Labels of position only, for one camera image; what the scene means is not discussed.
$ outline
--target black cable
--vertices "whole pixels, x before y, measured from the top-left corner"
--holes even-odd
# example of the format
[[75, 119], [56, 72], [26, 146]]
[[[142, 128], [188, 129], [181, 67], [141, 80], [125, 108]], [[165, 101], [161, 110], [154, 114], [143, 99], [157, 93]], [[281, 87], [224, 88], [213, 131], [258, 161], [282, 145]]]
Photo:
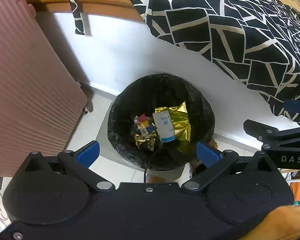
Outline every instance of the black cable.
[[146, 167], [145, 167], [145, 172], [143, 173], [143, 183], [146, 183], [146, 176], [147, 176], [147, 170], [148, 170], [148, 167], [152, 161], [152, 158], [160, 151], [161, 149], [157, 149], [149, 158], [147, 164], [146, 164]]

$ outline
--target black trash bag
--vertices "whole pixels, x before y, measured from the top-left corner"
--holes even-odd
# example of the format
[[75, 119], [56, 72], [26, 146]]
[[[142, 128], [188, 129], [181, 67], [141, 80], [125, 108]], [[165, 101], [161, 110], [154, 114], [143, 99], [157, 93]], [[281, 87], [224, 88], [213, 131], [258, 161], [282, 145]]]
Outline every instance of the black trash bag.
[[151, 117], [156, 107], [179, 106], [184, 101], [191, 125], [191, 142], [176, 139], [162, 144], [149, 169], [166, 171], [188, 163], [196, 157], [196, 143], [210, 141], [215, 118], [211, 106], [196, 88], [170, 74], [142, 77], [117, 96], [108, 119], [108, 139], [113, 148], [126, 160], [145, 168], [154, 152], [137, 148], [130, 133], [134, 118], [142, 114]]

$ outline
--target tile floor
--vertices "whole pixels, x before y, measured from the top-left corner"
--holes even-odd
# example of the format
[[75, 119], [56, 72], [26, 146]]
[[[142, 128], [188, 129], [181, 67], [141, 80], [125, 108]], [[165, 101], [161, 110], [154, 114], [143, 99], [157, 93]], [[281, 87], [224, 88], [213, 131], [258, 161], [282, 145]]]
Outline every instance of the tile floor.
[[[107, 95], [99, 90], [93, 89], [92, 104], [93, 112], [82, 116], [77, 127], [69, 140], [67, 149], [78, 150], [91, 140], [95, 140], [101, 123], [106, 115], [107, 110], [111, 102], [114, 100], [114, 96]], [[253, 156], [252, 152], [246, 151], [244, 149], [232, 146], [230, 144], [224, 143], [220, 140], [216, 140], [218, 143], [218, 149], [223, 151], [225, 149], [232, 149], [236, 151], [239, 155]], [[100, 156], [90, 167], [90, 169], [100, 176], [113, 182], [116, 188], [119, 187], [120, 182], [143, 182], [143, 172], [135, 170], [133, 168], [127, 167], [125, 165], [111, 161], [103, 156]], [[190, 165], [186, 164], [184, 171], [179, 179], [176, 180], [179, 184], [184, 183], [189, 179]]]

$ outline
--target bolt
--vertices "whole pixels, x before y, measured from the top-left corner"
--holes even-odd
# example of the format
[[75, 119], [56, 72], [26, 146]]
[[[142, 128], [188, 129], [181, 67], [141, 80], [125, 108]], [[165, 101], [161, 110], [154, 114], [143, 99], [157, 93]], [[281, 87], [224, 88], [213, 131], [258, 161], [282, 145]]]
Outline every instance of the bolt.
[[185, 188], [189, 190], [195, 190], [200, 187], [199, 183], [194, 182], [194, 181], [189, 181], [185, 183]]
[[110, 189], [112, 187], [112, 183], [109, 181], [101, 181], [97, 183], [98, 189]]
[[15, 240], [22, 240], [23, 239], [23, 235], [20, 233], [20, 232], [14, 232], [12, 234], [12, 237], [15, 239]]

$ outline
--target geometric patterned blanket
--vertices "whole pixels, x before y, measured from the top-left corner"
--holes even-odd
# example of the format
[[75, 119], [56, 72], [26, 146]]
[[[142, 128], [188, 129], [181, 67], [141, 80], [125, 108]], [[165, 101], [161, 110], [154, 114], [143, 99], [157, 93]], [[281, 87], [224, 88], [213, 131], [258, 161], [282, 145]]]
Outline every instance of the geometric patterned blanket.
[[279, 0], [131, 0], [152, 35], [257, 90], [275, 115], [300, 100], [300, 13]]

